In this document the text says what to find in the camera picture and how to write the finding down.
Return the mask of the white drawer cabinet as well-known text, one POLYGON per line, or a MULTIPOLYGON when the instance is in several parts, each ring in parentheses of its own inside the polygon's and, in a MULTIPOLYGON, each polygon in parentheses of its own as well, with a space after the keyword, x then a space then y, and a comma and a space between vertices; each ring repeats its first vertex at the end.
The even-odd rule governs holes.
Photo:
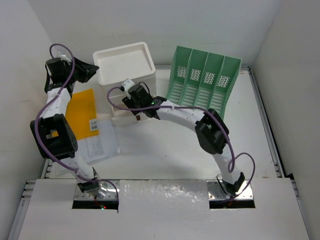
MULTIPOLYGON (((113 87, 120 87, 125 79, 131 79, 135 84, 145 83, 152 96, 157 94, 156 68, 153 63, 149 48, 145 42, 118 46, 93 53, 94 65, 99 66, 96 72, 99 85, 105 94, 113 87)), ((114 90, 110 94, 111 101, 125 108, 122 99, 124 92, 114 90)), ((113 106, 105 97, 107 109, 113 117, 113 106)))

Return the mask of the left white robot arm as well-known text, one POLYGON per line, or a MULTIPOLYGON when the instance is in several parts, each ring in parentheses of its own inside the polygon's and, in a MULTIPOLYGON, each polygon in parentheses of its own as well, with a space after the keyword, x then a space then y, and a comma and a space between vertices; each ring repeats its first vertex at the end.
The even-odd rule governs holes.
POLYGON ((47 60, 44 91, 48 106, 40 113, 38 120, 30 122, 41 156, 69 170, 76 178, 80 191, 92 196, 102 189, 102 184, 97 181, 96 170, 77 153, 78 141, 65 115, 75 82, 88 82, 98 69, 98 66, 77 58, 73 61, 61 57, 47 60))

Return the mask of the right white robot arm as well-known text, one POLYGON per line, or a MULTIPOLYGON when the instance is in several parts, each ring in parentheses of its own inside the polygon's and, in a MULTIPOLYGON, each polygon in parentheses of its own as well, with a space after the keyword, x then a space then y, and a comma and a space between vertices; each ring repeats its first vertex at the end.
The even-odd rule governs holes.
POLYGON ((225 191, 231 196, 236 195, 245 176, 235 166, 236 156, 231 147, 229 129, 214 109, 180 106, 164 97, 153 97, 130 79, 123 81, 120 89, 126 94, 122 102, 134 115, 144 113, 151 119, 173 122, 195 132, 200 147, 217 163, 225 191))

